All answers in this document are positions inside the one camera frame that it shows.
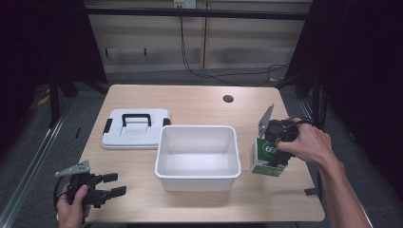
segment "green box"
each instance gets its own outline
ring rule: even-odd
[[[278,177],[287,164],[272,166],[271,162],[278,159],[277,147],[273,142],[256,138],[251,150],[251,172],[272,177]]]

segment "black metal rail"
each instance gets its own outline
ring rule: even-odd
[[[303,12],[240,11],[216,9],[160,9],[160,8],[111,8],[111,7],[33,7],[36,10],[62,11],[99,15],[216,17],[305,21],[313,16]]]

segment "box lid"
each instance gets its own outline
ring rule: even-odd
[[[114,109],[106,122],[105,149],[157,149],[163,127],[170,124],[166,109]]]

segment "wrist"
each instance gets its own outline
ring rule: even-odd
[[[324,162],[317,165],[317,168],[321,175],[344,172],[344,164],[336,157],[324,160]]]

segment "hole in table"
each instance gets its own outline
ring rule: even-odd
[[[227,103],[232,103],[232,102],[234,102],[234,97],[231,96],[231,95],[225,95],[225,96],[222,97],[222,99],[223,99],[225,102],[227,102]]]

